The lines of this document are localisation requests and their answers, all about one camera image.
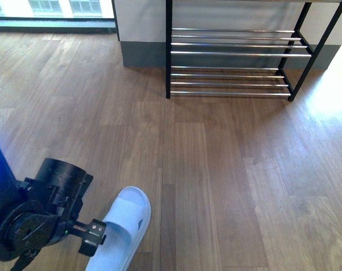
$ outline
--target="metal rack bar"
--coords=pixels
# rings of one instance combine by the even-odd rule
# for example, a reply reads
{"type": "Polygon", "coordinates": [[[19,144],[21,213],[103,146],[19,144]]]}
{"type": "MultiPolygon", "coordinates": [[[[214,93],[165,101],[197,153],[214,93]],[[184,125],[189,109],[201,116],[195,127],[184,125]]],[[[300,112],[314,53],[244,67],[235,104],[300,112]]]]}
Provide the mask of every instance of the metal rack bar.
{"type": "Polygon", "coordinates": [[[240,71],[277,71],[278,68],[236,68],[236,67],[192,67],[192,66],[171,66],[174,69],[226,69],[226,70],[240,70],[240,71]]]}
{"type": "Polygon", "coordinates": [[[288,85],[283,84],[236,84],[236,83],[200,83],[200,82],[171,82],[171,85],[189,88],[198,86],[199,88],[213,88],[215,86],[241,86],[244,88],[287,88],[288,85]]]}
{"type": "Polygon", "coordinates": [[[294,91],[294,88],[293,88],[293,86],[291,85],[291,83],[290,83],[288,77],[286,76],[285,71],[284,71],[283,69],[280,69],[280,70],[277,72],[277,75],[283,76],[284,83],[288,85],[288,90],[289,90],[290,94],[292,94],[293,91],[294,91]]]}
{"type": "Polygon", "coordinates": [[[206,95],[206,96],[239,96],[260,98],[288,98],[290,93],[244,93],[244,92],[215,92],[215,91],[171,91],[175,95],[206,95]]]}
{"type": "Polygon", "coordinates": [[[205,38],[205,39],[215,39],[215,40],[255,40],[255,41],[299,41],[301,40],[301,38],[195,36],[195,35],[171,35],[171,38],[205,38]]]}
{"type": "Polygon", "coordinates": [[[222,55],[222,56],[268,56],[268,57],[284,57],[284,58],[311,58],[312,55],[307,54],[254,54],[254,53],[221,53],[221,52],[187,52],[187,51],[171,51],[172,55],[222,55]]]}
{"type": "Polygon", "coordinates": [[[236,32],[236,33],[295,33],[294,30],[249,30],[249,29],[210,29],[210,28],[172,28],[174,31],[236,32]]]}
{"type": "Polygon", "coordinates": [[[171,98],[172,0],[166,0],[166,99],[171,98]]]}
{"type": "MultiPolygon", "coordinates": [[[[311,5],[312,5],[311,3],[304,4],[304,7],[302,8],[301,13],[299,15],[299,18],[298,18],[298,20],[297,20],[297,22],[295,24],[295,27],[294,27],[294,31],[295,32],[298,32],[300,30],[300,28],[301,28],[301,26],[302,26],[302,24],[303,24],[303,22],[304,22],[304,20],[306,18],[306,15],[308,14],[308,11],[309,11],[311,5]]],[[[294,41],[290,40],[288,45],[289,46],[293,46],[294,45],[294,41]]],[[[290,52],[291,52],[291,49],[285,49],[284,54],[290,54],[290,52]]],[[[279,66],[278,66],[279,69],[283,69],[284,68],[286,60],[287,60],[287,58],[282,58],[282,60],[280,60],[280,63],[279,63],[279,66]]]]}
{"type": "Polygon", "coordinates": [[[206,46],[206,47],[245,47],[245,48],[290,48],[307,49],[307,45],[283,45],[283,44],[246,44],[246,43],[195,43],[195,42],[172,42],[172,46],[206,46]]]}
{"type": "Polygon", "coordinates": [[[291,102],[295,99],[296,94],[298,93],[298,91],[300,90],[300,87],[302,85],[302,83],[304,82],[306,76],[308,75],[310,69],[312,68],[315,60],[317,59],[319,53],[321,52],[325,42],[327,41],[331,31],[333,30],[336,22],[338,21],[340,15],[342,13],[342,2],[339,4],[338,8],[336,9],[334,16],[332,17],[327,29],[325,30],[322,38],[319,41],[318,46],[315,48],[314,50],[314,54],[313,57],[309,60],[309,62],[307,63],[302,75],[300,76],[293,93],[291,94],[291,96],[288,98],[288,100],[291,102]]]}
{"type": "Polygon", "coordinates": [[[284,76],[281,75],[272,75],[272,76],[255,76],[255,75],[202,75],[202,74],[185,74],[185,73],[171,73],[173,77],[181,77],[181,78],[247,78],[247,79],[283,79],[284,76]]]}

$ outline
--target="wooden floor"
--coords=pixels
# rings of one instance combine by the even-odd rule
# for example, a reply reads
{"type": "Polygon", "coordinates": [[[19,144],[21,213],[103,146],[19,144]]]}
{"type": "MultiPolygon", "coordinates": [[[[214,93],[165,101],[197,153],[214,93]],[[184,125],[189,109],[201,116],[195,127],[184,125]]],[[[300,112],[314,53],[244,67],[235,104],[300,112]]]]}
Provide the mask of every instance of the wooden floor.
{"type": "MultiPolygon", "coordinates": [[[[46,157],[85,169],[85,223],[123,187],[144,190],[152,219],[129,270],[342,270],[342,49],[292,103],[164,92],[163,69],[122,66],[115,35],[0,33],[14,174],[46,157]]],[[[84,270],[79,245],[46,247],[26,270],[84,270]]]]}

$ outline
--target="floor plank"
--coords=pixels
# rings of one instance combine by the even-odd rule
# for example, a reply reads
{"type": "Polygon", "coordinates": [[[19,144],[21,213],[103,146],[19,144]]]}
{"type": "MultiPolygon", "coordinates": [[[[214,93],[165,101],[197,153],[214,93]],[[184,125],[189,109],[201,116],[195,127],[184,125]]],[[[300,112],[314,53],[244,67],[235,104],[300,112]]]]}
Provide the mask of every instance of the floor plank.
{"type": "Polygon", "coordinates": [[[128,268],[128,271],[144,271],[152,270],[153,258],[151,252],[140,253],[137,252],[133,261],[128,268]]]}
{"type": "Polygon", "coordinates": [[[342,227],[328,198],[291,199],[316,271],[342,270],[342,227]]]}
{"type": "Polygon", "coordinates": [[[313,155],[306,148],[308,143],[298,134],[283,103],[262,100],[255,106],[262,115],[271,153],[279,161],[289,195],[326,195],[325,186],[312,163],[313,155]]]}
{"type": "Polygon", "coordinates": [[[324,180],[327,196],[342,226],[342,156],[330,141],[309,141],[317,175],[324,180]]]}
{"type": "Polygon", "coordinates": [[[176,270],[176,192],[174,185],[162,187],[160,270],[176,270]]]}
{"type": "Polygon", "coordinates": [[[203,107],[222,265],[267,266],[230,107],[203,107]]]}
{"type": "Polygon", "coordinates": [[[176,124],[176,270],[221,270],[203,124],[176,124]]]}
{"type": "Polygon", "coordinates": [[[40,77],[61,76],[67,70],[80,44],[81,41],[72,36],[60,40],[58,47],[40,72],[40,77]]]}
{"type": "Polygon", "coordinates": [[[162,157],[159,152],[163,152],[163,146],[158,145],[162,119],[160,102],[133,103],[120,178],[116,186],[118,190],[125,186],[137,186],[148,195],[152,217],[138,252],[154,253],[158,259],[153,262],[154,270],[160,265],[162,170],[158,168],[160,163],[157,159],[162,157]]]}
{"type": "Polygon", "coordinates": [[[244,159],[270,271],[315,267],[283,183],[270,159],[244,159]]]}
{"type": "Polygon", "coordinates": [[[203,107],[201,98],[175,97],[175,122],[203,123],[203,107]]]}
{"type": "Polygon", "coordinates": [[[115,67],[113,80],[108,81],[109,90],[101,113],[101,125],[128,125],[130,104],[134,100],[135,74],[130,69],[115,67]]]}
{"type": "Polygon", "coordinates": [[[234,131],[244,158],[272,157],[264,122],[261,120],[257,99],[230,99],[234,131]]]}
{"type": "Polygon", "coordinates": [[[175,184],[176,147],[175,147],[175,103],[171,100],[164,102],[164,156],[163,156],[163,184],[175,184]]]}

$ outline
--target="white wall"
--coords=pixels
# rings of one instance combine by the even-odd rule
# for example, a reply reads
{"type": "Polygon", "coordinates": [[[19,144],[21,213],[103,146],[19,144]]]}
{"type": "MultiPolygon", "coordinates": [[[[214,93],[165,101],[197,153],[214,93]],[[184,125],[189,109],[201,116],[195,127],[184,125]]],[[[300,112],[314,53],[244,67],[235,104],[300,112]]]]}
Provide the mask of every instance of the white wall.
{"type": "MultiPolygon", "coordinates": [[[[115,0],[121,41],[165,42],[165,1],[115,0]]],[[[174,0],[174,27],[293,29],[303,3],[174,0]]],[[[302,27],[318,43],[337,4],[314,3],[302,27]]],[[[327,43],[342,44],[342,16],[327,43]]]]}
{"type": "Polygon", "coordinates": [[[165,0],[115,0],[120,41],[165,42],[165,0]]]}

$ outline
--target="black metal frame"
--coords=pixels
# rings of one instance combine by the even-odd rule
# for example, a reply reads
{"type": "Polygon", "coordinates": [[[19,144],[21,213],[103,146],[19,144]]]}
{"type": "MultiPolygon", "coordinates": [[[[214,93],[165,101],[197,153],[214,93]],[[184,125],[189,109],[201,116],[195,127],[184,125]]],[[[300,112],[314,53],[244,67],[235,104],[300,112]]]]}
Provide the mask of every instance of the black metal frame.
{"type": "Polygon", "coordinates": [[[113,20],[115,21],[115,24],[116,24],[117,39],[118,39],[118,41],[120,41],[120,32],[119,32],[119,24],[117,22],[117,12],[116,12],[115,0],[112,0],[112,8],[113,8],[113,15],[115,16],[115,18],[113,20]]]}
{"type": "MultiPolygon", "coordinates": [[[[296,25],[294,27],[293,31],[291,34],[290,38],[281,38],[280,40],[288,40],[288,44],[287,44],[287,48],[284,51],[284,54],[271,54],[270,56],[282,56],[280,63],[278,65],[278,69],[275,72],[276,75],[280,75],[283,76],[283,81],[284,83],[287,85],[287,89],[289,91],[289,95],[288,96],[288,100],[291,102],[295,99],[296,94],[298,93],[298,91],[300,90],[300,87],[302,86],[304,80],[306,79],[308,73],[310,72],[315,60],[317,59],[319,53],[321,52],[326,40],[328,39],[331,31],[333,30],[336,22],[338,21],[341,13],[342,13],[342,0],[339,1],[329,1],[329,0],[280,0],[280,2],[305,2],[304,7],[302,9],[302,12],[300,13],[300,16],[296,22],[296,25]],[[313,49],[310,44],[307,42],[307,40],[305,39],[305,37],[301,34],[300,29],[301,26],[303,25],[303,22],[305,21],[305,18],[308,14],[308,11],[312,5],[312,2],[317,2],[317,3],[322,3],[322,2],[333,2],[333,3],[338,3],[339,6],[336,9],[331,21],[329,22],[324,34],[322,35],[317,47],[315,49],[313,49]],[[306,52],[308,53],[308,55],[293,55],[291,54],[291,50],[293,48],[295,41],[299,41],[301,43],[302,46],[304,46],[306,52]],[[284,71],[284,66],[285,63],[287,61],[288,57],[292,57],[292,56],[305,56],[305,57],[310,57],[301,77],[299,78],[296,86],[293,88],[293,86],[291,85],[289,79],[287,78],[285,71],[284,71]]],[[[205,87],[207,88],[209,85],[211,85],[210,83],[172,83],[172,54],[209,54],[209,55],[229,55],[229,56],[269,56],[269,54],[238,54],[238,53],[216,53],[216,52],[190,52],[190,51],[172,51],[172,46],[175,44],[172,44],[172,38],[173,37],[197,37],[197,36],[178,36],[178,35],[172,35],[173,30],[195,30],[195,31],[211,31],[211,32],[267,32],[267,30],[220,30],[220,29],[173,29],[172,28],[172,12],[173,12],[173,1],[172,0],[166,0],[166,98],[170,99],[172,92],[174,94],[199,94],[199,95],[203,95],[202,91],[171,91],[171,85],[184,85],[184,86],[193,86],[193,85],[197,85],[197,86],[201,86],[201,87],[205,87]]],[[[222,38],[230,38],[230,39],[235,39],[234,37],[225,37],[225,36],[199,36],[199,37],[203,37],[203,38],[215,38],[215,39],[220,39],[222,38]]],[[[256,40],[258,38],[240,38],[240,40],[245,39],[245,40],[256,40]]],[[[200,43],[178,43],[177,45],[202,45],[200,43]]],[[[206,46],[212,46],[212,43],[205,43],[203,45],[206,46]]],[[[205,92],[205,95],[210,95],[211,92],[205,92]]],[[[233,93],[222,93],[222,92],[217,92],[215,93],[216,95],[218,94],[225,94],[225,95],[233,95],[233,93]]],[[[240,96],[240,95],[244,95],[246,97],[248,96],[252,96],[251,93],[235,93],[236,96],[240,96]]],[[[268,93],[265,94],[266,96],[278,96],[275,95],[275,93],[268,93]]],[[[255,96],[260,97],[262,96],[262,94],[260,93],[256,93],[255,96]]]]}

